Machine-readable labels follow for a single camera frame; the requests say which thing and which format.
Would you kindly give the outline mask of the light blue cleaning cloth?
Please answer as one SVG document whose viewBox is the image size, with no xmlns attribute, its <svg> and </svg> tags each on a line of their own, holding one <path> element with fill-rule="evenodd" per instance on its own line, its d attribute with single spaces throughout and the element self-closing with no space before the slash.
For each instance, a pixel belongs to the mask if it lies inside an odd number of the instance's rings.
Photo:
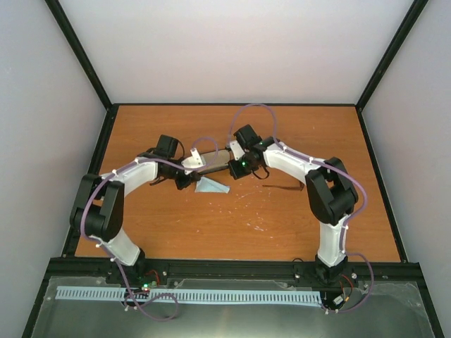
<svg viewBox="0 0 451 338">
<path fill-rule="evenodd" d="M 195 193 L 222 193 L 227 194 L 230 191 L 230 187 L 221 184 L 215 180 L 208 177 L 201 177 L 201 179 L 196 183 Z"/>
</svg>

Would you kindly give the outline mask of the black glasses case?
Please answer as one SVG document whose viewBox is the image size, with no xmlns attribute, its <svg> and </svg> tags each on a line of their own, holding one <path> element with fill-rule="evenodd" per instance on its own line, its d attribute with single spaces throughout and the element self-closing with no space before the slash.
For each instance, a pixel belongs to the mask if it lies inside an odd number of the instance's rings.
<svg viewBox="0 0 451 338">
<path fill-rule="evenodd" d="M 200 154 L 201 159 L 210 166 L 198 171 L 199 175 L 207 175 L 228 169 L 228 162 L 230 161 L 230 152 L 226 149 L 221 149 L 215 154 L 215 151 L 204 152 Z"/>
</svg>

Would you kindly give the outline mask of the brown sunglasses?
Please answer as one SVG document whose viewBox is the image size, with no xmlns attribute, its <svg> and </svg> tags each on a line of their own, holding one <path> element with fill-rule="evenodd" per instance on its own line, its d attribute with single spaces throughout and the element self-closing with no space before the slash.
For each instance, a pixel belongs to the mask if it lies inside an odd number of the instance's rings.
<svg viewBox="0 0 451 338">
<path fill-rule="evenodd" d="M 263 184 L 262 187 L 268 188 L 268 189 L 282 189 L 282 190 L 288 190 L 288 191 L 302 191 L 305 187 L 305 184 L 302 182 L 298 182 L 297 185 L 293 186 L 283 186 L 279 184 Z"/>
</svg>

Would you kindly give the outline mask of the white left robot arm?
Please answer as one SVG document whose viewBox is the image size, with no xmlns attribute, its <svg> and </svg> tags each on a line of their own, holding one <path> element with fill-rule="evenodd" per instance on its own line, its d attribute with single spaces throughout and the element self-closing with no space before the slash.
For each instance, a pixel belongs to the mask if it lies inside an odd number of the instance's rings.
<svg viewBox="0 0 451 338">
<path fill-rule="evenodd" d="M 179 145 L 178 139 L 163 134 L 155 147 L 140 153 L 133 162 L 103 175 L 86 174 L 81 179 L 70 225 L 123 265 L 121 273 L 131 283 L 143 281 L 147 267 L 144 250 L 123 227 L 125 197 L 145 184 L 173 180 L 181 190 L 198 180 L 197 171 L 205 160 L 196 148 L 190 149 L 190 157 L 177 159 Z"/>
</svg>

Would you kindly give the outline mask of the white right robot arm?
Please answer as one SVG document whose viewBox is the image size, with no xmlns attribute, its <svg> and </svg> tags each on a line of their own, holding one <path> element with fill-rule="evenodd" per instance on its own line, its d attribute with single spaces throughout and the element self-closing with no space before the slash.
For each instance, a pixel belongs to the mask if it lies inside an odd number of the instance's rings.
<svg viewBox="0 0 451 338">
<path fill-rule="evenodd" d="M 314 273 L 322 284 L 332 284 L 345 269 L 348 222 L 359 197 L 342 161 L 317 159 L 288 147 L 275 137 L 262 139 L 251 125 L 228 135 L 231 176 L 238 180 L 260 168 L 279 170 L 307 189 L 309 207 L 319 221 L 320 242 Z"/>
</svg>

